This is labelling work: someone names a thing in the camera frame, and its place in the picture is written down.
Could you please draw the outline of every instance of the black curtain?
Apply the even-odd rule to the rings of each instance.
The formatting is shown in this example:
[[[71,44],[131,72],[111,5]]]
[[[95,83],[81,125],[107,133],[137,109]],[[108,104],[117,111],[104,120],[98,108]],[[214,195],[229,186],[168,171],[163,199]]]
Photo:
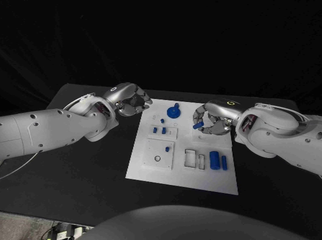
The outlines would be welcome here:
[[[322,0],[0,2],[0,112],[45,109],[66,83],[122,82],[322,115]]]

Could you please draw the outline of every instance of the circular hole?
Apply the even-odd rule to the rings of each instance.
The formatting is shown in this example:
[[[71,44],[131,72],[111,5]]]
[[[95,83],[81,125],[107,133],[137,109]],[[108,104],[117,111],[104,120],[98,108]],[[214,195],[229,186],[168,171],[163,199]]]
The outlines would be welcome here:
[[[319,132],[315,137],[317,139],[322,139],[322,132]]]

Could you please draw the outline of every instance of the table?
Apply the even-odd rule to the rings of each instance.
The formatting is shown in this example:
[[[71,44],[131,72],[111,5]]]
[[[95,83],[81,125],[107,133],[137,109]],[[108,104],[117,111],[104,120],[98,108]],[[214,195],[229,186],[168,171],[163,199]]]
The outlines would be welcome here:
[[[63,108],[89,93],[112,87],[66,84],[48,109]],[[153,98],[206,103],[222,95],[147,91]],[[298,110],[291,100],[226,96]],[[26,167],[0,181],[0,212],[95,226],[118,214],[157,205],[193,205],[225,210],[322,239],[322,181],[276,158],[262,158],[233,141],[239,196],[125,179],[141,115],[120,118],[120,126],[98,141],[43,152]],[[2,176],[30,156],[9,159]]]

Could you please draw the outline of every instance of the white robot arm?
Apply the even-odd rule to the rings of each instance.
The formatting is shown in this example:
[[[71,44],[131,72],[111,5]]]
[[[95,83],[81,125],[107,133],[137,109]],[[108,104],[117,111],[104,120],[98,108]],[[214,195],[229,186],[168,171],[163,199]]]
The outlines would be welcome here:
[[[204,112],[214,125],[203,127]],[[262,157],[281,156],[294,166],[322,176],[322,121],[279,106],[256,103],[249,108],[232,100],[213,100],[193,115],[194,128],[225,135],[236,126],[236,141]]]
[[[141,113],[148,105],[134,107],[140,95],[153,104],[144,90],[132,83],[120,84],[104,95],[76,99],[65,109],[33,111],[0,117],[0,160],[42,153],[78,142],[98,141],[118,126],[122,116]]]

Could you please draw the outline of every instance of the blue cylinder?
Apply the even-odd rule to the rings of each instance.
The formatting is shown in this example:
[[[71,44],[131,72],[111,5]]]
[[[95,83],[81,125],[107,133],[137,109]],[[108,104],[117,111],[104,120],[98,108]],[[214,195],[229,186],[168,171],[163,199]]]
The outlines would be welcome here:
[[[204,122],[201,121],[201,122],[199,122],[199,123],[193,126],[193,128],[197,129],[197,128],[203,127],[203,126],[204,126]]]
[[[167,111],[167,114],[168,114],[168,117],[170,118],[178,118],[180,115],[181,115],[181,111],[180,111],[180,105],[178,103],[176,103],[176,106],[170,107],[168,108],[168,111]]]
[[[222,156],[222,167],[223,167],[223,170],[227,171],[227,157],[226,156]]]
[[[220,169],[220,154],[217,151],[210,152],[210,168],[213,170]]]

